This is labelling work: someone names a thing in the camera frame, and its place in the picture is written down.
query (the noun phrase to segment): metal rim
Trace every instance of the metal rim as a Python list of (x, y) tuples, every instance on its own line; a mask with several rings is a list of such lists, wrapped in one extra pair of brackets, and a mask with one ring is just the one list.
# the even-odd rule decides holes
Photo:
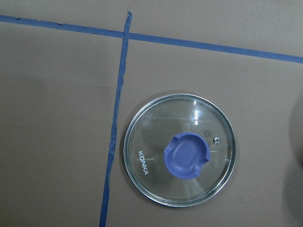
[[(215, 110), (217, 112), (217, 114), (219, 114), (220, 117), (223, 119), (223, 121), (226, 123), (228, 130), (230, 132), (230, 136), (231, 136), (230, 140), (232, 142), (231, 143), (231, 160), (230, 160), (229, 165), (227, 166), (226, 170), (224, 171), (223, 176), (209, 190), (207, 190), (205, 193), (197, 196), (196, 198), (194, 198), (191, 201), (168, 200), (168, 199), (158, 196), (154, 193), (151, 193), (150, 191), (148, 191), (146, 188), (144, 188), (141, 185), (140, 181), (132, 173), (130, 166), (127, 163), (127, 161), (128, 161), (128, 141), (130, 139), (132, 130), (133, 130), (136, 122), (140, 119), (140, 117), (146, 111), (148, 111), (150, 108), (152, 108), (153, 106), (155, 106), (161, 102), (172, 100), (172, 99), (180, 99), (182, 97), (191, 97), (191, 98), (200, 99), (204, 103), (207, 103), (213, 110)], [(186, 94), (186, 93), (178, 93), (178, 94), (162, 96), (162, 97), (159, 97), (159, 98), (156, 98), (156, 99), (150, 101), (145, 106), (143, 106), (131, 120), (129, 127), (126, 131), (124, 146), (123, 146), (124, 164), (125, 164), (128, 176), (130, 177), (131, 181), (136, 186), (136, 188), (149, 199), (151, 199), (157, 203), (160, 203), (160, 204), (163, 204), (166, 206), (171, 206), (171, 207), (194, 206), (194, 205), (200, 204), (200, 203), (212, 198), (214, 195), (216, 195), (225, 186), (225, 184), (227, 183), (228, 179), (230, 178), (230, 176), (232, 174), (232, 171), (234, 169), (235, 162), (236, 162), (236, 153), (237, 153), (236, 138), (235, 138), (232, 126), (231, 126), (228, 118), (225, 116), (225, 114), (216, 105), (209, 102), (208, 100), (206, 100), (202, 97), (199, 97), (199, 96)]]

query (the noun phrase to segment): round transparent lid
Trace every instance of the round transparent lid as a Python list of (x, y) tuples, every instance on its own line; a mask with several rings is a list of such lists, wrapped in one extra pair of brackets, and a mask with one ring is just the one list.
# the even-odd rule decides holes
[(236, 142), (225, 115), (198, 96), (173, 94), (145, 105), (124, 141), (126, 170), (148, 198), (168, 206), (204, 202), (227, 182)]

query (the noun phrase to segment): blue tape strip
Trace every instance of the blue tape strip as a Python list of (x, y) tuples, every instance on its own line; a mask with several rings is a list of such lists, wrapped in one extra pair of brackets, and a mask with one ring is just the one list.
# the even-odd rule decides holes
[(104, 182), (99, 227), (105, 227), (106, 219), (107, 219), (107, 208), (108, 208), (108, 199), (109, 199), (109, 179), (110, 179), (110, 171), (112, 168), (112, 164), (113, 164), (113, 160), (114, 160), (114, 156), (115, 156), (115, 149), (116, 149), (117, 118), (118, 118), (121, 91), (122, 91), (122, 86), (123, 86), (123, 82), (124, 82), (123, 76), (125, 74), (129, 28), (131, 25), (131, 21), (132, 21), (132, 13), (128, 12), (125, 26), (124, 26), (124, 35), (123, 35), (123, 40), (122, 40), (118, 82), (117, 82), (117, 89), (116, 89), (116, 99), (115, 99), (114, 115), (113, 115), (113, 122), (112, 122), (112, 131), (111, 131), (111, 135), (110, 135), (109, 151), (108, 151), (108, 157), (107, 157), (106, 176), (105, 176), (105, 182)]
[[(21, 24), (21, 25), (30, 25), (30, 26), (39, 26), (39, 27), (53, 28), (53, 29), (73, 31), (73, 32), (83, 32), (83, 33), (96, 34), (96, 35), (105, 35), (105, 36), (117, 37), (117, 38), (123, 37), (123, 32), (119, 32), (119, 31), (110, 31), (110, 30), (101, 29), (101, 28), (84, 27), (84, 26), (69, 25), (69, 24), (58, 24), (58, 23), (54, 23), (54, 22), (38, 21), (38, 20), (33, 20), (33, 19), (16, 18), (16, 17), (1, 16), (1, 15), (0, 15), (0, 22)], [(137, 40), (137, 41), (151, 42), (151, 43), (158, 43), (158, 44), (184, 46), (184, 47), (197, 48), (197, 49), (210, 50), (210, 51), (234, 53), (234, 54), (240, 54), (240, 55), (268, 58), (268, 59), (274, 59), (274, 60), (279, 60), (279, 61), (289, 61), (289, 62), (303, 64), (303, 57), (279, 54), (279, 53), (272, 53), (272, 52), (256, 51), (256, 50), (250, 50), (250, 49), (244, 49), (244, 48), (238, 48), (238, 47), (232, 47), (232, 46), (207, 44), (207, 43), (193, 42), (193, 41), (188, 41), (188, 40), (172, 39), (172, 38), (165, 38), (165, 37), (152, 36), (152, 35), (143, 35), (143, 34), (136, 34), (136, 33), (130, 33), (129, 39)]]
[(26, 19), (26, 18), (16, 18), (16, 17), (8, 17), (0, 15), (0, 22), (6, 23), (13, 23), (19, 25), (30, 25), (36, 27), (45, 27), (45, 28), (52, 28), (52, 29), (59, 29), (64, 31), (72, 31), (72, 32), (82, 32), (88, 34), (95, 34), (95, 35), (104, 35), (116, 38), (122, 38), (123, 32), (119, 31), (110, 31), (102, 28), (95, 28), (95, 27), (84, 27), (78, 25), (69, 25), (69, 24), (59, 24), (55, 22), (48, 22), (42, 20), (33, 20), (33, 19)]

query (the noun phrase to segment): white brand logo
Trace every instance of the white brand logo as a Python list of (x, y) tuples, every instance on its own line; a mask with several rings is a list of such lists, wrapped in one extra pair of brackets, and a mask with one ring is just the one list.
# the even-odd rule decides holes
[(142, 163), (142, 168), (143, 168), (143, 171), (144, 171), (144, 175), (147, 175), (148, 174), (148, 169), (147, 169), (147, 165), (145, 163), (145, 158), (144, 158), (144, 154), (143, 154), (143, 151), (139, 151), (139, 158), (140, 158), (140, 161)]

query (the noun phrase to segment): lid knob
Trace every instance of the lid knob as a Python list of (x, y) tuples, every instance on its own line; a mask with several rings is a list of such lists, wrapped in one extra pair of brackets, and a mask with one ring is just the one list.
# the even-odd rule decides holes
[(181, 179), (200, 175), (205, 162), (210, 160), (207, 142), (198, 134), (182, 132), (173, 137), (164, 149), (164, 163), (171, 174)]

